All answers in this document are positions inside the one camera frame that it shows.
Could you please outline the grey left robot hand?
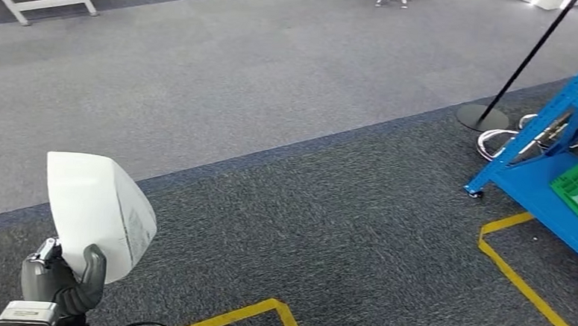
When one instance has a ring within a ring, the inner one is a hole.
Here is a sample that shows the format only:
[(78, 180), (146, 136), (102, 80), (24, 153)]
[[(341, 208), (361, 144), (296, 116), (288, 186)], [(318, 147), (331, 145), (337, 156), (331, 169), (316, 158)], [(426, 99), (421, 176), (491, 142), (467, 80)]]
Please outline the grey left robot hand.
[(95, 244), (84, 248), (83, 259), (85, 269), (76, 275), (63, 259), (60, 240), (46, 239), (22, 261), (23, 299), (55, 303), (62, 316), (80, 316), (94, 309), (103, 297), (107, 261)]

